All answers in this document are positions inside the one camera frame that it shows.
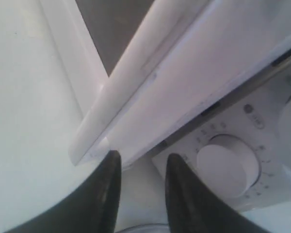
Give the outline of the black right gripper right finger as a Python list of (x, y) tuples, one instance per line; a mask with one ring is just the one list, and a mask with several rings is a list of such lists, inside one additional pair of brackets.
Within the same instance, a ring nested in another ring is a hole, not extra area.
[(182, 157), (168, 156), (165, 196), (173, 233), (255, 233), (257, 226), (215, 196)]

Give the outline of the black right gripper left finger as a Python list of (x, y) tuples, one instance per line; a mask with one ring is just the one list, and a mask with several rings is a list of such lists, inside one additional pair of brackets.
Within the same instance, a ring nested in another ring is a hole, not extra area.
[(122, 166), (111, 150), (69, 196), (11, 233), (113, 233), (121, 193)]

